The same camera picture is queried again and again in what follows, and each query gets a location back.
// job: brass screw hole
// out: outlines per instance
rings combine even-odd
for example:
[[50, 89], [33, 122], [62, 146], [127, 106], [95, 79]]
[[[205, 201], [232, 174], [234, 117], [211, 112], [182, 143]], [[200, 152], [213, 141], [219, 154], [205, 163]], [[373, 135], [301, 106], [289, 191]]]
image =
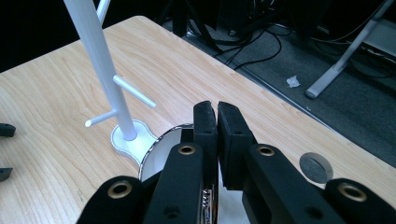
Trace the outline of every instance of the brass screw hole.
[[181, 147], [178, 149], [178, 152], [186, 156], [191, 155], [192, 153], [195, 152], [195, 147], [189, 147], [189, 146]]
[[127, 196], [132, 191], [132, 185], [126, 180], [117, 181], [112, 184], [107, 191], [108, 197], [112, 199], [120, 199]]
[[274, 156], [275, 152], [269, 147], [258, 147], [257, 151], [263, 156]]
[[348, 199], [362, 203], [367, 200], [367, 195], [361, 190], [350, 184], [340, 184], [338, 191]]

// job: metal stand leg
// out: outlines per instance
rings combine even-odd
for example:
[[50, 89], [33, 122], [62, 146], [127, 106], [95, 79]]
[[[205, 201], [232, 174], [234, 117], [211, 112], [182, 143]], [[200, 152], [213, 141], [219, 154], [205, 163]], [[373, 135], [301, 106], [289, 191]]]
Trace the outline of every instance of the metal stand leg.
[[374, 16], [367, 22], [363, 30], [355, 38], [346, 52], [341, 56], [338, 62], [333, 65], [326, 73], [324, 73], [306, 92], [305, 95], [311, 99], [317, 98], [321, 92], [336, 78], [347, 66], [347, 60], [352, 56], [355, 50], [359, 47], [361, 42], [370, 34], [370, 32], [376, 27], [379, 19], [392, 5], [394, 0], [386, 0]]

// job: cable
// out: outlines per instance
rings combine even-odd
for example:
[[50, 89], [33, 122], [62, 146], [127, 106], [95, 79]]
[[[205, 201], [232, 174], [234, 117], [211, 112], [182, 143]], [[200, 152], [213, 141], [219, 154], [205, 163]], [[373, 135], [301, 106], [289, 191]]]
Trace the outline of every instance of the cable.
[[255, 37], [255, 39], [252, 39], [252, 37], [253, 37], [253, 34], [250, 34], [249, 41], [246, 41], [244, 44], [242, 44], [240, 46], [237, 46], [237, 47], [234, 47], [234, 48], [230, 48], [230, 49], [225, 49], [223, 52], [220, 52], [220, 53], [217, 53], [215, 55], [212, 55], [212, 57], [216, 58], [216, 57], [219, 57], [221, 54], [224, 54], [224, 53], [236, 50], [236, 49], [244, 48], [245, 46], [253, 43], [257, 39], [257, 37]]
[[316, 38], [314, 38], [314, 37], [311, 37], [311, 39], [316, 40], [316, 41], [320, 41], [320, 42], [327, 42], [327, 43], [336, 42], [336, 43], [337, 43], [337, 41], [342, 40], [342, 39], [345, 39], [345, 38], [349, 37], [350, 35], [352, 35], [353, 33], [355, 33], [357, 30], [359, 30], [365, 23], [367, 23], [367, 21], [369, 21], [369, 20], [374, 16], [374, 14], [382, 7], [382, 5], [383, 5], [383, 4], [380, 4], [380, 5], [378, 6], [378, 8], [376, 8], [376, 9], [373, 11], [373, 13], [372, 13], [366, 20], [364, 20], [364, 22], [362, 22], [362, 23], [361, 23], [360, 25], [358, 25], [354, 30], [352, 30], [351, 32], [347, 33], [346, 35], [344, 35], [344, 36], [342, 36], [342, 37], [338, 37], [338, 38], [335, 38], [335, 39], [333, 39], [333, 40], [322, 40], [322, 39], [316, 39]]
[[394, 76], [396, 76], [396, 74], [392, 74], [390, 71], [387, 71], [387, 72], [389, 72], [389, 74], [386, 75], [386, 76], [384, 76], [384, 77], [378, 77], [378, 76], [373, 76], [373, 75], [365, 74], [365, 73], [363, 73], [360, 69], [358, 69], [358, 68], [355, 66], [355, 64], [352, 62], [351, 59], [349, 60], [349, 64], [350, 64], [350, 65], [352, 66], [352, 68], [354, 68], [359, 74], [361, 74], [362, 76], [365, 76], [365, 77], [371, 77], [371, 78], [389, 78], [389, 77], [394, 77]]
[[285, 30], [289, 30], [289, 32], [288, 32], [287, 34], [285, 34], [285, 35], [276, 34], [275, 32], [272, 32], [272, 31], [271, 31], [274, 35], [277, 35], [277, 36], [289, 36], [289, 35], [291, 35], [292, 33], [295, 33], [295, 31], [294, 31], [293, 29], [291, 29], [290, 27], [288, 27], [288, 26], [286, 26], [286, 25], [283, 25], [283, 24], [280, 24], [280, 23], [273, 23], [273, 22], [268, 22], [268, 24], [269, 24], [269, 25], [272, 25], [272, 26], [277, 26], [277, 27], [283, 28], [283, 29], [285, 29]]
[[237, 70], [237, 69], [239, 69], [239, 68], [241, 68], [241, 67], [243, 67], [243, 66], [245, 66], [245, 65], [248, 65], [248, 64], [262, 63], [262, 62], [269, 61], [269, 60], [275, 58], [275, 57], [280, 53], [280, 51], [282, 50], [282, 43], [280, 42], [279, 37], [277, 37], [276, 35], [274, 35], [272, 32], [268, 32], [268, 34], [272, 35], [272, 36], [276, 39], [277, 44], [279, 45], [278, 51], [277, 51], [274, 55], [272, 55], [272, 56], [270, 56], [270, 57], [268, 57], [268, 58], [260, 59], [260, 60], [257, 60], [257, 61], [251, 61], [251, 62], [247, 62], [247, 63], [241, 63], [241, 64], [237, 65], [237, 66], [235, 67], [234, 70]]
[[[195, 34], [198, 37], [202, 37], [201, 33], [197, 31], [194, 27], [194, 25], [191, 23], [191, 20], [187, 20], [187, 24], [189, 26], [189, 29], [192, 31], [193, 34]], [[223, 46], [237, 46], [237, 45], [243, 45], [247, 41], [249, 41], [250, 34], [246, 34], [245, 36], [237, 39], [237, 40], [219, 40], [219, 39], [213, 39], [216, 44], [218, 45], [223, 45]]]
[[371, 55], [374, 55], [374, 56], [379, 57], [381, 59], [387, 60], [389, 63], [393, 63], [394, 65], [396, 65], [396, 61], [395, 60], [391, 59], [388, 56], [385, 56], [382, 53], [379, 53], [379, 52], [376, 52], [376, 51], [374, 51], [372, 49], [369, 49], [369, 48], [365, 47], [364, 45], [361, 45], [361, 49], [364, 50], [365, 52], [371, 54]]
[[382, 69], [383, 71], [385, 71], [386, 73], [388, 73], [391, 77], [396, 76], [396, 73], [394, 72], [396, 69], [396, 64], [393, 63], [392, 65], [394, 66], [393, 68], [391, 68], [388, 65], [385, 65], [385, 63], [382, 61], [385, 59], [385, 57], [383, 56], [374, 56], [373, 54], [370, 54], [366, 51], [366, 59], [367, 62], [372, 66], [372, 67], [376, 67], [378, 69]]
[[231, 57], [225, 62], [225, 64], [226, 64], [226, 65], [229, 65], [229, 64], [233, 61], [233, 59], [236, 57], [236, 55], [238, 55], [238, 54], [242, 51], [242, 49], [244, 49], [244, 47], [246, 47], [247, 45], [250, 45], [250, 44], [254, 43], [256, 40], [258, 40], [258, 39], [262, 36], [262, 34], [264, 34], [264, 30], [261, 30], [260, 33], [259, 33], [259, 35], [257, 35], [257, 36], [256, 36], [253, 40], [251, 40], [249, 43], [247, 43], [246, 45], [243, 45], [243, 46], [239, 47], [239, 50], [238, 50], [233, 56], [231, 56]]
[[332, 56], [341, 56], [341, 55], [343, 55], [343, 53], [344, 53], [344, 51], [345, 51], [345, 50], [343, 49], [342, 52], [332, 53], [332, 52], [327, 51], [327, 50], [324, 49], [323, 47], [321, 47], [321, 46], [319, 45], [319, 43], [321, 43], [321, 44], [327, 44], [327, 45], [330, 45], [330, 44], [333, 44], [333, 43], [323, 43], [323, 42], [318, 42], [318, 41], [313, 41], [313, 42], [314, 42], [315, 46], [316, 46], [318, 49], [320, 49], [321, 51], [323, 51], [323, 52], [325, 52], [325, 53], [327, 53], [327, 54], [329, 54], [329, 55], [332, 55]]

